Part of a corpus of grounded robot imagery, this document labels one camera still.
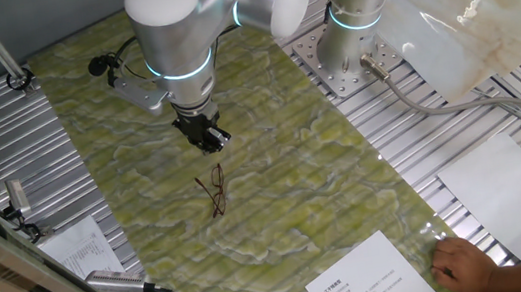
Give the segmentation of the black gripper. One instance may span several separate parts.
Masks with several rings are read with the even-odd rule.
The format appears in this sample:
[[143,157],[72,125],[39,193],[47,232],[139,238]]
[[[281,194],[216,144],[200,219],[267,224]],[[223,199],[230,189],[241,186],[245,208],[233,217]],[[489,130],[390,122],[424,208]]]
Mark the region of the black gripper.
[[175,112],[177,118],[173,126],[203,153],[216,153],[230,141],[231,135],[216,126],[220,111],[214,103],[208,104],[201,111],[192,112],[177,108]]

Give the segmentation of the person's hand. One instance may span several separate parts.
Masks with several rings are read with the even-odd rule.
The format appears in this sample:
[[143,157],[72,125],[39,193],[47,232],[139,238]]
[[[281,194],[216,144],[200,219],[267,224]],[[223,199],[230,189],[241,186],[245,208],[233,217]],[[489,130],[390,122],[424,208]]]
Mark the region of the person's hand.
[[440,286],[452,292],[495,292],[491,282],[499,268],[471,242],[446,237],[434,250],[431,273]]

